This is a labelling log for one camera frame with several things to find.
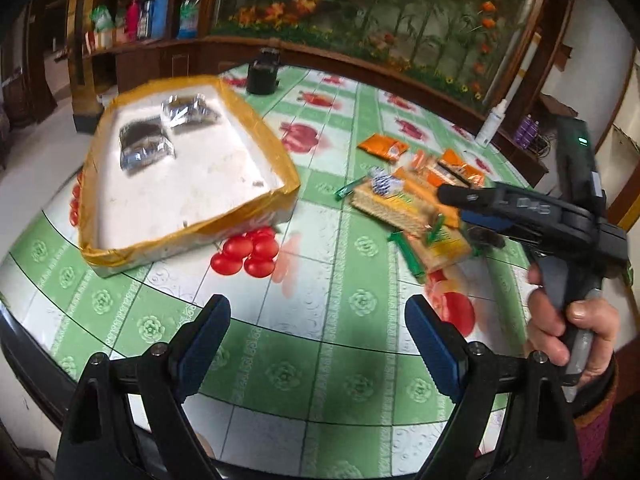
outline silver foil packet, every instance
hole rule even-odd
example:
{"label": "silver foil packet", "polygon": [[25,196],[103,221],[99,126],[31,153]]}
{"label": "silver foil packet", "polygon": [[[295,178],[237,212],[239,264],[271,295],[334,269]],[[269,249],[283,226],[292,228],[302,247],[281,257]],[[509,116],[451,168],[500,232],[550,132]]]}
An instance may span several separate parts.
{"label": "silver foil packet", "polygon": [[207,106],[204,95],[172,95],[162,102],[162,122],[170,128],[183,125],[216,123],[220,114]]}
{"label": "silver foil packet", "polygon": [[133,174],[158,160],[175,158],[160,117],[135,121],[120,129],[120,169]]}

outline pink bottle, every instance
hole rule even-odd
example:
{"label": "pink bottle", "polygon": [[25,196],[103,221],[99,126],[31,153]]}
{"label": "pink bottle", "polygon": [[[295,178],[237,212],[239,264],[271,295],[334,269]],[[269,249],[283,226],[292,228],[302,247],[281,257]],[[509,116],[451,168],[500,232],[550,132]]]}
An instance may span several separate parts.
{"label": "pink bottle", "polygon": [[138,20],[140,19],[140,0],[133,0],[124,17],[125,30],[129,41],[136,41],[138,38]]}

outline black wristband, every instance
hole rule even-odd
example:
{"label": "black wristband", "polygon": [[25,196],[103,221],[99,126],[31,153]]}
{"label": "black wristband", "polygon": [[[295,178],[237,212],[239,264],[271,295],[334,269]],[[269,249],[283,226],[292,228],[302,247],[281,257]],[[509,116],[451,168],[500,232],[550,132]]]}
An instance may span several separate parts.
{"label": "black wristband", "polygon": [[575,400],[571,405],[574,418],[590,412],[602,402],[613,380],[615,369],[614,359],[611,358],[607,370],[600,377],[595,378],[578,390],[578,394],[575,396]]}

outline fingernail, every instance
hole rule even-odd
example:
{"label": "fingernail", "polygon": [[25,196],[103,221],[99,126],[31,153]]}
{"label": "fingernail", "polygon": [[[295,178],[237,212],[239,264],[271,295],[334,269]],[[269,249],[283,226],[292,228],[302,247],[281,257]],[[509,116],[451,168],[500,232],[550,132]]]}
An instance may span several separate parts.
{"label": "fingernail", "polygon": [[571,315],[574,319],[584,319],[587,317],[587,309],[583,301],[576,301],[572,304]]}

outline screw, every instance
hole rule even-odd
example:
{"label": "screw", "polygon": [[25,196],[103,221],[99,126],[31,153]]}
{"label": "screw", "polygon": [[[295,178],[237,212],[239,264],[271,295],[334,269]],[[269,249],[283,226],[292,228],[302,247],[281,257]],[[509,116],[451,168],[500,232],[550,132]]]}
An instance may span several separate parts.
{"label": "screw", "polygon": [[540,350],[536,350],[531,355],[533,356],[533,360],[541,365],[549,361],[549,357],[547,357],[547,355]]}
{"label": "screw", "polygon": [[469,349],[473,355],[482,355],[486,350],[486,346],[478,341],[473,341],[472,343],[469,343]]}
{"label": "screw", "polygon": [[105,354],[103,354],[102,352],[96,352],[89,358],[89,363],[92,365],[99,365],[105,357]]}
{"label": "screw", "polygon": [[169,345],[167,343],[156,343],[151,347],[151,355],[161,356],[169,349]]}

